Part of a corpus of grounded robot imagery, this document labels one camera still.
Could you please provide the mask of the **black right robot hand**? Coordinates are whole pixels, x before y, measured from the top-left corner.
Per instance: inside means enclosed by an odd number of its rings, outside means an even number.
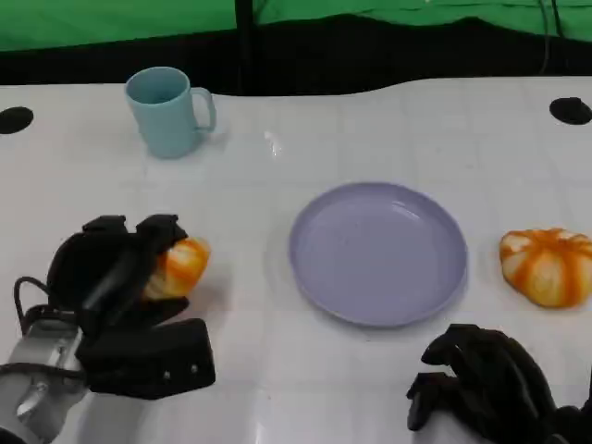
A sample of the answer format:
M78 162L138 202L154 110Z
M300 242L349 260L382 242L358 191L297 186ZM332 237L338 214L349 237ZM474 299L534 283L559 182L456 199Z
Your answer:
M557 410L549 384L525 348L504 333L452 324L425 349L421 361L454 375L420 373L406 397L407 426L422 429L434 412L447 412L493 443L533 443Z

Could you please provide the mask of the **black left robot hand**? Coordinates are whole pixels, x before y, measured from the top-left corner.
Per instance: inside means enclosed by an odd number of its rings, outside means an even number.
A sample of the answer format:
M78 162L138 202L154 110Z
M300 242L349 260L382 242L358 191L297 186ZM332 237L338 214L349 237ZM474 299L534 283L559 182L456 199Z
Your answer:
M131 232L126 217L99 216L70 236L47 273L49 302L75 314L82 331L154 327L188 306L144 297L161 254L188 238L176 215L148 216Z

